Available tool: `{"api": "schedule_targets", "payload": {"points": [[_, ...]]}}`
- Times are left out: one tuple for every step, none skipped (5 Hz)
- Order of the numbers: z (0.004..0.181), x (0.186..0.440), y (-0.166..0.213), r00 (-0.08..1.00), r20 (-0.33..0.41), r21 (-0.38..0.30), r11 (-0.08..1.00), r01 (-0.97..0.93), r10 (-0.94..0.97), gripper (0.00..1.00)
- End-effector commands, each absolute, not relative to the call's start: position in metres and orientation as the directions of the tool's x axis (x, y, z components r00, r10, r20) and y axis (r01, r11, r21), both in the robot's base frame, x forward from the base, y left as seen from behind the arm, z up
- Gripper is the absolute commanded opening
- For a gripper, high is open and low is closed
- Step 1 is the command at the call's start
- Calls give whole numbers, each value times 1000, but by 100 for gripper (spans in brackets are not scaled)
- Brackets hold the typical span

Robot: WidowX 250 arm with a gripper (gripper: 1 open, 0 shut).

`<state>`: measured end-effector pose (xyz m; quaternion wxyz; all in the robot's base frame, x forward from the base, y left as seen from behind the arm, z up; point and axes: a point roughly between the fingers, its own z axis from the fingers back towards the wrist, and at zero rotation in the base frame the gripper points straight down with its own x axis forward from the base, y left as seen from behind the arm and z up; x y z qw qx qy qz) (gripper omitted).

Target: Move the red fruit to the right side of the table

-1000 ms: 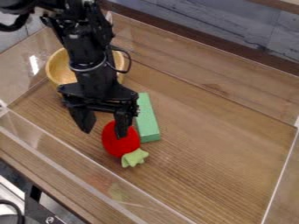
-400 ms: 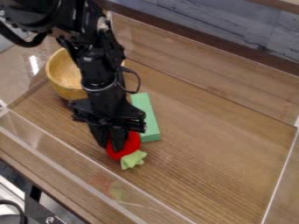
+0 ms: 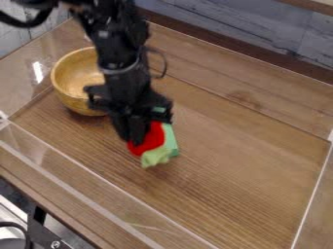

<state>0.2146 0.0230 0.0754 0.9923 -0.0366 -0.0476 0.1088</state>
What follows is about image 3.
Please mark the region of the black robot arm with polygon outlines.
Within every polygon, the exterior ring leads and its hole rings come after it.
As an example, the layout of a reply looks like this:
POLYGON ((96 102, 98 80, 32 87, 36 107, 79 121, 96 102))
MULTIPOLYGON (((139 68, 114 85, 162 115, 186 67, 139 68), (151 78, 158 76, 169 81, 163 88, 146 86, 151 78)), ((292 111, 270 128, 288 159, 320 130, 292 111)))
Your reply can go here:
POLYGON ((151 86, 153 76, 146 46, 150 25, 141 16, 134 0, 12 0, 38 11, 34 19, 15 21, 19 28, 42 24, 62 4, 88 36, 104 76, 102 85, 83 88, 88 107, 106 112, 119 137, 141 145, 154 121, 169 122, 171 101, 151 86))

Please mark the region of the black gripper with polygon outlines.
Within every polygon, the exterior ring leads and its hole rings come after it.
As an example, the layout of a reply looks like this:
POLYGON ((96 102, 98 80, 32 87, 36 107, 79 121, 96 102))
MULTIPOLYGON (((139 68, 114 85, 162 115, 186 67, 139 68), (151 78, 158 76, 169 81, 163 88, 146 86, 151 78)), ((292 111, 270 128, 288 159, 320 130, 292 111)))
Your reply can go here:
POLYGON ((154 90, 146 63, 133 62, 124 67, 99 63, 98 66, 104 83, 83 88, 87 106, 110 114, 119 138, 139 146, 150 130, 150 121, 173 124, 173 102, 154 90))

